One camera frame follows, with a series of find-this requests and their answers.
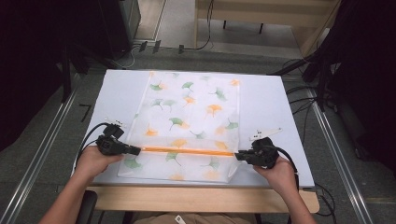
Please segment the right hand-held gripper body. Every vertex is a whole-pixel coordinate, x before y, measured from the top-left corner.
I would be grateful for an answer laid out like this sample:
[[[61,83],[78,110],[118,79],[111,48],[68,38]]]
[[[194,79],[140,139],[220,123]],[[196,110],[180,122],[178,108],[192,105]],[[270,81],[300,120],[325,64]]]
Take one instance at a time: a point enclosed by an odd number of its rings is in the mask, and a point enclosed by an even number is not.
[[[251,150],[247,154],[247,163],[268,169],[273,168],[279,154],[269,136],[281,131],[281,128],[264,129],[257,130],[251,135],[249,137]]]

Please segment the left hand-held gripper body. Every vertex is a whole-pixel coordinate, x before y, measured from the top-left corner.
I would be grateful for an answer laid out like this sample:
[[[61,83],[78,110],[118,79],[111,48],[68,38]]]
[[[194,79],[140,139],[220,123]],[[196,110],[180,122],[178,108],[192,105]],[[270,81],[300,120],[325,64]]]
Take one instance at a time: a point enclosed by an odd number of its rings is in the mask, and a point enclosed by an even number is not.
[[[105,123],[105,126],[103,133],[95,140],[95,144],[99,147],[99,151],[107,156],[125,154],[129,146],[119,140],[124,134],[120,125]]]

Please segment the leaf-print zipper bag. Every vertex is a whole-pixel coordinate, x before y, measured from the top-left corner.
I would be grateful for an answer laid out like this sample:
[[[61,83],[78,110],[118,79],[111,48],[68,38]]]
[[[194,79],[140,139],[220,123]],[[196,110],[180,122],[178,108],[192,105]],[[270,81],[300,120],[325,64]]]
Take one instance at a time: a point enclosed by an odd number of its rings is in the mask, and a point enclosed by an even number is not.
[[[127,142],[141,148],[119,177],[227,183],[239,166],[240,81],[151,72]]]

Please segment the person's left hand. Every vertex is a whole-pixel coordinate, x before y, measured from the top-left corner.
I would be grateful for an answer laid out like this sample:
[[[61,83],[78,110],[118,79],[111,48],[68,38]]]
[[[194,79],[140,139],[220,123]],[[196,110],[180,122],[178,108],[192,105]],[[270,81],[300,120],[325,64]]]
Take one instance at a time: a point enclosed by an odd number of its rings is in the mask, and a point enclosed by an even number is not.
[[[121,161],[122,155],[106,156],[103,155],[96,146],[86,147],[77,163],[75,175],[85,180],[92,181],[101,174],[109,164]]]

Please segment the person's right hand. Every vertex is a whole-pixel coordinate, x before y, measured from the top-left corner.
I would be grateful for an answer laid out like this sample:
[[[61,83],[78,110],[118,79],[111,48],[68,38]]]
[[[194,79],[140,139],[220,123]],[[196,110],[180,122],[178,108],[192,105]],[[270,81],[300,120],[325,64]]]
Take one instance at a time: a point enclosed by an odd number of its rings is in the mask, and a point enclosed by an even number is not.
[[[254,165],[253,169],[282,197],[289,197],[298,192],[294,171],[288,160],[278,157],[275,166],[271,169],[264,169],[258,165]]]

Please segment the black L-shaped bar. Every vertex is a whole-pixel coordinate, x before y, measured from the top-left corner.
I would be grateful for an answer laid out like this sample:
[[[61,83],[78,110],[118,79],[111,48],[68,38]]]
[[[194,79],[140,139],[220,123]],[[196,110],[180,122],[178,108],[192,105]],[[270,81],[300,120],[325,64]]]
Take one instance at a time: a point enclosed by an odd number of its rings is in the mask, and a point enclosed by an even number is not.
[[[92,108],[92,105],[87,105],[87,104],[79,104],[79,107],[84,109],[84,114],[83,117],[81,118],[80,122],[84,122],[84,120],[87,118],[87,116],[90,113],[90,110]]]

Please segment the white table mat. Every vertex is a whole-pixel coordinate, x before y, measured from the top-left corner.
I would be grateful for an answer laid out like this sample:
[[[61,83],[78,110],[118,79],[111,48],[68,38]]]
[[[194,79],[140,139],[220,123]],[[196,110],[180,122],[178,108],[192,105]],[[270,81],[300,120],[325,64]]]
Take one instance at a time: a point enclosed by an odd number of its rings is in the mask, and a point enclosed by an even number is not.
[[[119,124],[124,134],[119,138],[127,142],[129,131],[137,114],[138,107],[149,81],[151,72],[177,72],[213,77],[234,78],[240,81],[239,99],[239,145],[238,150],[249,150],[249,137],[257,130],[281,128],[280,133],[270,135],[276,147],[289,153],[297,167],[299,185],[311,188],[314,185],[300,136],[291,114],[290,105],[280,77],[196,73],[178,71],[143,71],[143,70],[109,70],[104,76],[104,82],[99,92],[90,122],[92,135],[90,142],[94,143],[105,128],[105,123]],[[191,185],[191,186],[266,186],[266,180],[259,176],[246,161],[239,161],[239,166],[231,180],[227,183],[156,180],[147,178],[119,177],[118,170],[124,158],[108,166],[94,180],[96,185]]]

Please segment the wooden table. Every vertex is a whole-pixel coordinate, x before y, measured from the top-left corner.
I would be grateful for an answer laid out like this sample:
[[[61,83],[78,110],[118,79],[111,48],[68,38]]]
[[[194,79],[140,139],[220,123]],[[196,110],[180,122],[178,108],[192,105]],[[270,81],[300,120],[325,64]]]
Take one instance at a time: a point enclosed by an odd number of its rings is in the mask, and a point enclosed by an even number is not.
[[[287,213],[272,189],[165,186],[91,186],[98,210],[208,213]]]

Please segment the person's beige trousers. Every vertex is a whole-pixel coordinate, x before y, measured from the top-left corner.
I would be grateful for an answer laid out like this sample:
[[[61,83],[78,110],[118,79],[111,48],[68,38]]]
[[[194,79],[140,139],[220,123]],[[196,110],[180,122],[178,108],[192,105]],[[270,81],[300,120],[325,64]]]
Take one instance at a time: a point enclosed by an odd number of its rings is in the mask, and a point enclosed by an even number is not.
[[[136,212],[130,224],[257,224],[252,214]]]

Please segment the black stand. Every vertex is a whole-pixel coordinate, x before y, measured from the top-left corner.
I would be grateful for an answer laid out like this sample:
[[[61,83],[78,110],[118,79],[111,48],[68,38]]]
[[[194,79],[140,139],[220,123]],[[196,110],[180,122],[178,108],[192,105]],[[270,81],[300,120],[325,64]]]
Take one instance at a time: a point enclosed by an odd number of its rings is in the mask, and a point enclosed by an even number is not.
[[[63,98],[65,103],[71,94],[71,77],[70,77],[70,61],[69,61],[69,47],[64,46],[62,50],[62,73],[63,73]]]

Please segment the black curtain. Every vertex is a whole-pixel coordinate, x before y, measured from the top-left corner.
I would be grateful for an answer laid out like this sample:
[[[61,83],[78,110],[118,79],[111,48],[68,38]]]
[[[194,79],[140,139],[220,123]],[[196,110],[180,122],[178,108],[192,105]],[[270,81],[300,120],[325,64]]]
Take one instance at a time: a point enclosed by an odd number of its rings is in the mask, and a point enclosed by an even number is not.
[[[62,50],[79,72],[75,47],[90,0],[0,0],[0,152],[12,145],[53,93],[63,87]]]
[[[396,0],[341,0],[317,54],[359,157],[396,175]]]

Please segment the black cabinet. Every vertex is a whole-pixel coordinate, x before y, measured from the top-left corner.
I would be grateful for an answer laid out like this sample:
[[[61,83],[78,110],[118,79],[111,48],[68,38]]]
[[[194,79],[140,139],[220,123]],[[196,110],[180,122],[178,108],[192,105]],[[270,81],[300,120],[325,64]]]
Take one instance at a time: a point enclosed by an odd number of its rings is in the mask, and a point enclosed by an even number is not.
[[[138,0],[99,0],[110,59],[129,51],[134,43],[141,13]]]

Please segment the light wooden bench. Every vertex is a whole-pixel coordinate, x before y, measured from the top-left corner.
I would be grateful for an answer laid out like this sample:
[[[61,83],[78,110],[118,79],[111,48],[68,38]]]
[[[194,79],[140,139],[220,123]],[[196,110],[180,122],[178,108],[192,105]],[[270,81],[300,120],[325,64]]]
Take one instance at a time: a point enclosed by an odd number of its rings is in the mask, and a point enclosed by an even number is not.
[[[288,25],[301,54],[311,54],[331,28],[342,0],[214,0],[213,20]]]

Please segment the metal floor rail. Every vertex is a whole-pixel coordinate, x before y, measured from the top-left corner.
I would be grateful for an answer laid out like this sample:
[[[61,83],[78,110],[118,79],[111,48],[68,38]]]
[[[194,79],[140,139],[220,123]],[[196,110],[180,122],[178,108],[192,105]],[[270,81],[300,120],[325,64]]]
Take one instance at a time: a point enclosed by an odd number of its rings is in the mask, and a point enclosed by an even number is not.
[[[351,205],[355,211],[357,219],[360,224],[374,224],[370,212],[367,209],[367,205],[364,201],[361,191],[358,187],[353,174],[351,173],[347,161],[342,153],[341,148],[333,134],[332,127],[325,115],[321,111],[317,103],[313,105],[316,118],[318,120],[319,126],[324,134],[327,145],[330,152],[332,153],[333,161],[337,168],[337,171],[341,177],[343,185],[346,189],[346,194],[351,202]]]
[[[60,131],[64,120],[74,103],[77,89],[80,85],[81,80],[84,78],[83,75],[75,73],[72,79],[72,90],[70,95],[67,97],[64,103],[61,103],[59,109],[52,120],[50,126],[48,127],[46,134],[44,135],[38,149],[35,152],[24,176],[22,177],[20,183],[16,187],[12,198],[10,199],[7,209],[0,218],[0,224],[14,224],[15,220],[21,208],[27,199],[42,166],[50,153],[51,147],[54,140],[56,139],[58,132]]]

